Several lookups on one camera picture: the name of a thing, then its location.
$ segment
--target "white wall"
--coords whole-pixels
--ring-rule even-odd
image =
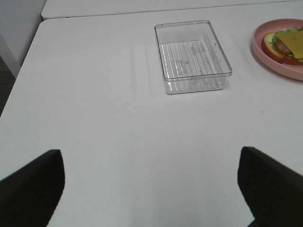
[[[0,0],[0,55],[17,77],[46,0]]]

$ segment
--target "clear plastic container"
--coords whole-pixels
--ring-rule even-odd
[[[223,89],[232,68],[208,20],[154,27],[167,94]]]

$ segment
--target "sausage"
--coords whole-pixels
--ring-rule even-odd
[[[278,40],[276,42],[273,43],[274,47],[277,48],[280,52],[284,53],[284,54],[291,54],[291,50],[288,49],[288,47],[281,41]]]

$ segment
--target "sandwich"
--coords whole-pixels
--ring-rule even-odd
[[[303,65],[303,27],[267,33],[262,50],[279,63]]]

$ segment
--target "cheese slice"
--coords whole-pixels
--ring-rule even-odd
[[[294,58],[303,58],[303,31],[276,33],[276,36],[291,50]]]

